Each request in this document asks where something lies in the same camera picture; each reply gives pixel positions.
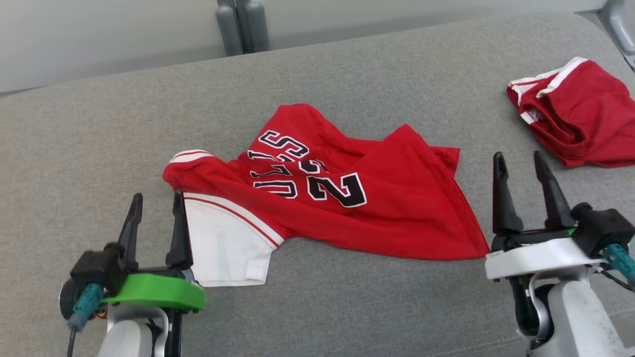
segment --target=green mount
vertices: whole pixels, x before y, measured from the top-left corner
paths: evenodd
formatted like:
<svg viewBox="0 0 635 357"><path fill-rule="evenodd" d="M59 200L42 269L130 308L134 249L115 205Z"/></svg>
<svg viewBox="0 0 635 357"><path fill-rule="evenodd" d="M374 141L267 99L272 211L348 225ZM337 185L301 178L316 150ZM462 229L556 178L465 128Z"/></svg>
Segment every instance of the green mount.
<svg viewBox="0 0 635 357"><path fill-rule="evenodd" d="M108 304L156 306L167 309L203 310L203 288L187 280L150 273L128 275L115 297L102 299Z"/></svg>

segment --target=couch cushion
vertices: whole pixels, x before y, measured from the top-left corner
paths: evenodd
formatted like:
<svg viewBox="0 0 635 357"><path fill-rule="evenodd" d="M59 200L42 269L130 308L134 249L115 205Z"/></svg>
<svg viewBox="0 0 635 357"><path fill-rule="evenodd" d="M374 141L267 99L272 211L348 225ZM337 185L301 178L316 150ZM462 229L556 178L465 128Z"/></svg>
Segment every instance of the couch cushion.
<svg viewBox="0 0 635 357"><path fill-rule="evenodd" d="M491 157L504 151L526 227L545 218L539 148L507 82L590 58L635 91L608 38L576 15L479 20L256 55L88 79L2 99L3 355L60 356L68 330L57 295L83 250L119 234L145 198L137 257L162 265L171 229L161 172L178 151L232 159L277 106L307 102L346 135L381 139L403 123L431 145L462 148L456 180L491 237ZM635 222L635 168L564 170L571 204L614 207ZM184 356L522 356L510 288L483 260L436 262L340 250L293 238L263 286L207 289L184 318ZM604 278L592 286L635 345L635 301ZM76 355L96 354L92 321Z"/></svg>

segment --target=basketball jersey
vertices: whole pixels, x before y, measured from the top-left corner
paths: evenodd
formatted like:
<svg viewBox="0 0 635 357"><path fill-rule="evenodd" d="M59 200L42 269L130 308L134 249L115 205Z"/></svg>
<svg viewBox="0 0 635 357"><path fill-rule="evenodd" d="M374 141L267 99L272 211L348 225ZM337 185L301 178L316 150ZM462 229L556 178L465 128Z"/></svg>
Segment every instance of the basketball jersey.
<svg viewBox="0 0 635 357"><path fill-rule="evenodd" d="M184 192L198 282L256 285L290 237L403 258L483 257L489 248L453 178L458 155L408 125L382 141L348 138L295 104L237 159L179 152L163 178Z"/></svg>

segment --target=red stripe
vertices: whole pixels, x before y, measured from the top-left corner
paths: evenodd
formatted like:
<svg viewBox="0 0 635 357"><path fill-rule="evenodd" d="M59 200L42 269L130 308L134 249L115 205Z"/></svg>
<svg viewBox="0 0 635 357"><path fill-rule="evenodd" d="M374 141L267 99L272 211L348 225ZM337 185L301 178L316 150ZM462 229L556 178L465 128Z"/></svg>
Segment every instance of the red stripe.
<svg viewBox="0 0 635 357"><path fill-rule="evenodd" d="M260 232L263 236L267 237L267 239L269 239L269 241L271 243L273 243L276 246L276 248L279 247L278 243L276 243L276 241L274 241L269 235L267 235L267 233L264 233L262 231L262 229L258 228L258 226L256 226L252 221L248 220L243 215L241 215L240 213L232 210L231 208L223 206L220 203L216 203L216 202L212 202L212 201L208 201L206 199L201 199L201 198L196 198L196 197L185 197L185 199L193 199L194 201L200 201L200 202L209 203L211 205L215 205L215 206L218 206L220 208L223 208L224 210L230 211L234 215L237 215L238 217L242 218L245 222L251 224L251 226L254 227L258 232Z"/></svg>
<svg viewBox="0 0 635 357"><path fill-rule="evenodd" d="M172 158L172 160L176 159L179 156L185 156L185 155L191 155L191 154L209 154L207 151L205 150L200 150L200 151L192 151L192 152L184 152L183 154L178 154L178 155L174 155L174 157Z"/></svg>

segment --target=connector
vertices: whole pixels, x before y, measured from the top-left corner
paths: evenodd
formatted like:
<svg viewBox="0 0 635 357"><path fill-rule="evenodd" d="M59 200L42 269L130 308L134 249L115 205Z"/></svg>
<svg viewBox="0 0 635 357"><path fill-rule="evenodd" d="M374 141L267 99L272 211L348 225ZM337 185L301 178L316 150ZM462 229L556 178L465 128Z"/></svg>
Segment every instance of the connector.
<svg viewBox="0 0 635 357"><path fill-rule="evenodd" d="M635 260L619 244L606 247L603 257L612 268L626 277L631 286L635 286Z"/></svg>
<svg viewBox="0 0 635 357"><path fill-rule="evenodd" d="M88 318L102 303L104 292L97 284L89 284L79 297L77 304L73 307L73 316L70 317L66 325L77 332L84 330Z"/></svg>

